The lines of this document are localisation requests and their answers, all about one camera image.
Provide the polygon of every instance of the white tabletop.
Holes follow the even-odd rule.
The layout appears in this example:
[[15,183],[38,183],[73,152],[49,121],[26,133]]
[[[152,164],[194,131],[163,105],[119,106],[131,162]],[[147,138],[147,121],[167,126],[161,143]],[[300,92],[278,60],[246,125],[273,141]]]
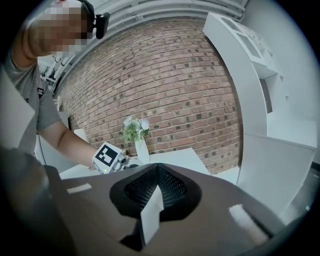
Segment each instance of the white tabletop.
[[[187,168],[202,174],[210,175],[209,171],[192,148],[171,151],[166,153],[151,154],[150,163],[164,163]],[[96,169],[92,170],[89,169],[87,166],[78,164],[68,170],[61,172],[59,175],[61,179],[64,180],[100,175],[100,172]]]
[[163,163],[187,168],[198,173],[210,175],[204,163],[192,148],[151,154],[150,163]]

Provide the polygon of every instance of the white wall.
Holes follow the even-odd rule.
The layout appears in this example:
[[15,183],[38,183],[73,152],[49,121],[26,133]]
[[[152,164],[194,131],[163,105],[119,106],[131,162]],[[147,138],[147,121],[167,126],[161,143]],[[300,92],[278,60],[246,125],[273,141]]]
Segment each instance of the white wall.
[[289,114],[316,120],[317,151],[313,161],[320,164],[320,67],[308,40],[274,1],[250,0],[241,23],[264,37],[272,49],[288,90]]

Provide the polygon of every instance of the headset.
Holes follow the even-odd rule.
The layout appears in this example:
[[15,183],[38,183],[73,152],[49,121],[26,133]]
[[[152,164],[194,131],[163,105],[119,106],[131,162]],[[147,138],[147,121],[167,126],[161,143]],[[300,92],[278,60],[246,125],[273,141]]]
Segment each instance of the headset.
[[97,39],[102,39],[107,32],[110,14],[105,12],[103,14],[96,14],[95,9],[91,3],[87,0],[78,0],[82,3],[83,8],[87,11],[89,15],[88,20],[88,33],[92,33],[93,29],[96,28],[95,37]]

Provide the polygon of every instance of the floor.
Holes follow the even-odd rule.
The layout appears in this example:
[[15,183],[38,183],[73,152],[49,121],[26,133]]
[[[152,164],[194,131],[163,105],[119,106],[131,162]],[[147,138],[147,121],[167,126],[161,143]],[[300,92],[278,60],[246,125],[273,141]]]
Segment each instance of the floor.
[[280,215],[281,220],[287,225],[295,219],[306,214],[315,200],[320,187],[320,172],[310,168],[304,184],[293,199],[289,207]]

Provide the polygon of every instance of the green plant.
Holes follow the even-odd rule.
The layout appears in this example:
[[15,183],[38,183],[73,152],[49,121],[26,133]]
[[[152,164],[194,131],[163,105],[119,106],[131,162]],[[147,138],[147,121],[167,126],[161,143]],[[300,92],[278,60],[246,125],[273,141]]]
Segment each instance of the green plant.
[[134,115],[130,115],[124,120],[122,138],[126,144],[143,140],[148,134],[149,123],[146,119],[137,119]]

